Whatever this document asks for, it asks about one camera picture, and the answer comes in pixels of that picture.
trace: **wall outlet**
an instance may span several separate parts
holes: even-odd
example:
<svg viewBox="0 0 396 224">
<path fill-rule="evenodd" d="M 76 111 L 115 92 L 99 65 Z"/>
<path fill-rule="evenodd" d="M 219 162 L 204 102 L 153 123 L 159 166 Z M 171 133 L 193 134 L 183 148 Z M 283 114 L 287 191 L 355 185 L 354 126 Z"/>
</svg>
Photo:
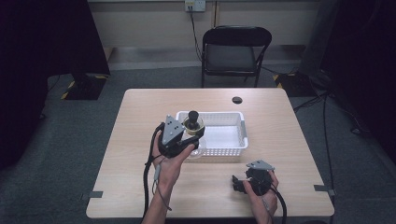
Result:
<svg viewBox="0 0 396 224">
<path fill-rule="evenodd" d="M 206 9 L 206 1 L 205 0 L 185 0 L 184 1 L 184 10 L 189 12 L 203 12 Z"/>
</svg>

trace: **white plastic basket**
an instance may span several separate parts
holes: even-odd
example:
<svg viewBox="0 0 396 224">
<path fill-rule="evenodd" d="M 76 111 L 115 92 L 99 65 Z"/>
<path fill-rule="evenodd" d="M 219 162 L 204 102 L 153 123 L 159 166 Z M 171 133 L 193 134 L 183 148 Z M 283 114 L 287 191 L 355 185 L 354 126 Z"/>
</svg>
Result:
<svg viewBox="0 0 396 224">
<path fill-rule="evenodd" d="M 189 115 L 189 111 L 177 112 L 180 122 Z M 248 147 L 248 136 L 244 116 L 241 112 L 199 112 L 205 125 L 206 152 L 199 162 L 238 161 L 242 151 Z"/>
</svg>

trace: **gray carpet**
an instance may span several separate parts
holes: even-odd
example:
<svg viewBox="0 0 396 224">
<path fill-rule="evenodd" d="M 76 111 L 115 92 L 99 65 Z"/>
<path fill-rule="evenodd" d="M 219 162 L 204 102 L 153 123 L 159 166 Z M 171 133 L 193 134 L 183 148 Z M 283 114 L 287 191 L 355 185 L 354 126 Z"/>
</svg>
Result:
<svg viewBox="0 0 396 224">
<path fill-rule="evenodd" d="M 268 67 L 287 73 L 293 65 Z M 138 219 L 89 219 L 87 201 L 81 200 L 81 194 L 94 186 L 124 92 L 131 88 L 199 88 L 200 67 L 113 71 L 97 101 L 60 100 L 72 78 L 63 75 L 56 80 L 49 79 L 49 86 L 55 86 L 43 111 L 47 117 L 22 159 L 0 171 L 0 223 L 139 223 Z M 247 83 L 242 78 L 223 81 L 213 77 L 206 86 L 252 87 L 254 82 L 252 78 Z M 274 86 L 272 74 L 262 71 L 259 87 Z M 293 97 L 290 102 L 297 106 L 308 99 Z M 323 181 L 330 185 L 323 102 L 300 109 L 296 116 Z M 333 223 L 395 223 L 394 164 L 374 139 L 349 131 L 348 114 L 331 97 L 326 121 L 337 192 Z"/>
</svg>

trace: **chair backrest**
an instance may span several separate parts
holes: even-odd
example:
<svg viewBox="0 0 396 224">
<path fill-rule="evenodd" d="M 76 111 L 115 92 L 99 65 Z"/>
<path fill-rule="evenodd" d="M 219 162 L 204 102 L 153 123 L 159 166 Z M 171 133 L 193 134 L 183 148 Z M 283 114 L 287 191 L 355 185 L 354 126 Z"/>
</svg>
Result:
<svg viewBox="0 0 396 224">
<path fill-rule="evenodd" d="M 204 34 L 206 44 L 222 46 L 260 47 L 271 43 L 272 35 L 264 28 L 256 26 L 218 26 Z"/>
</svg>

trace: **hand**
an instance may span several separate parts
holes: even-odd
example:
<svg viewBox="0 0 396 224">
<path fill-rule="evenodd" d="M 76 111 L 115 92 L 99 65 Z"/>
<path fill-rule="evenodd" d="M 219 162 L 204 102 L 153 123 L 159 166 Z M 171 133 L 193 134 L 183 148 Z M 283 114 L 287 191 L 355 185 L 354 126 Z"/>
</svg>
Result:
<svg viewBox="0 0 396 224">
<path fill-rule="evenodd" d="M 158 148 L 160 134 L 161 131 L 157 132 L 157 135 L 155 136 L 152 150 L 152 156 L 154 158 L 161 155 Z M 160 188 L 163 193 L 169 192 L 169 190 L 172 191 L 172 187 L 176 184 L 176 181 L 180 175 L 181 164 L 184 160 L 186 160 L 187 157 L 189 157 L 193 150 L 194 145 L 190 144 L 174 158 L 168 159 L 165 156 L 160 156 L 153 161 L 154 167 L 157 167 L 158 164 L 161 164 L 158 188 Z"/>
<path fill-rule="evenodd" d="M 268 171 L 268 173 L 270 174 L 273 181 L 272 188 L 275 187 L 276 190 L 279 182 L 277 181 L 273 171 Z M 245 191 L 247 192 L 247 195 L 250 200 L 251 211 L 253 213 L 253 216 L 256 218 L 257 223 L 260 224 L 272 223 L 272 217 L 274 216 L 274 213 L 277 209 L 276 194 L 272 190 L 268 190 L 264 195 L 257 196 L 247 180 L 244 180 L 243 183 L 244 183 Z M 270 208 L 269 211 L 267 211 L 267 209 L 265 208 L 262 199 L 264 199 L 269 205 Z"/>
</svg>

